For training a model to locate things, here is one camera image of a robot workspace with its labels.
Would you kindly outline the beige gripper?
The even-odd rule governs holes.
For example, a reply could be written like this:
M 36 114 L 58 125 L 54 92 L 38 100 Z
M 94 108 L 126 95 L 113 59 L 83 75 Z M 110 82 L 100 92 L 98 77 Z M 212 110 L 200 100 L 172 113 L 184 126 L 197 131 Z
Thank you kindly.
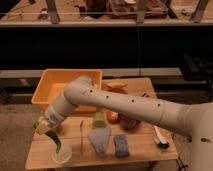
M 44 116 L 40 116 L 38 120 L 33 124 L 35 132 L 39 135 L 45 134 L 46 132 L 52 130 L 54 125 L 49 122 Z

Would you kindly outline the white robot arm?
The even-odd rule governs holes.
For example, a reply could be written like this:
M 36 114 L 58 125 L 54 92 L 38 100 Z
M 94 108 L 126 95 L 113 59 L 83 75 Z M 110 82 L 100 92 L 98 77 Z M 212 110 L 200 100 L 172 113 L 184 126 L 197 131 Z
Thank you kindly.
M 69 82 L 34 124 L 42 135 L 60 125 L 78 106 L 103 107 L 186 136 L 192 141 L 188 171 L 213 171 L 213 102 L 181 104 L 104 91 L 89 76 Z

